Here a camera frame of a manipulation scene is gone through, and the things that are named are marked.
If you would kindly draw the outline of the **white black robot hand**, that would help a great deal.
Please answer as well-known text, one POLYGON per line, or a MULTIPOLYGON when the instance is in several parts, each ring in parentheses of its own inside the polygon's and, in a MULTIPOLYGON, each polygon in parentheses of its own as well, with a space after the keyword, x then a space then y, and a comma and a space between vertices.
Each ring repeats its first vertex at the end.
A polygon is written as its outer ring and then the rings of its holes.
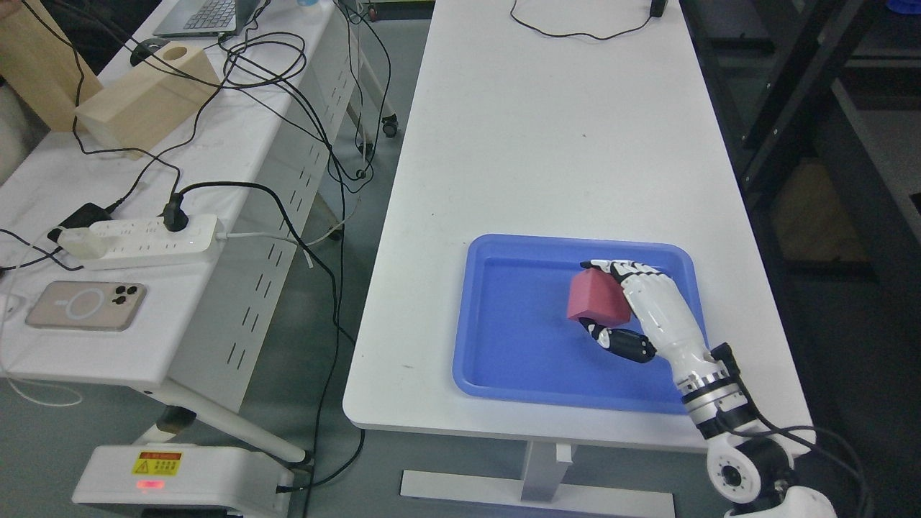
POLYGON ((594 259, 582 268, 611 276, 624 289, 625 299, 638 318, 643 335, 658 357, 671 365, 672 380, 681 390, 694 387, 721 371, 709 354, 703 332, 675 282, 647 263, 594 259))

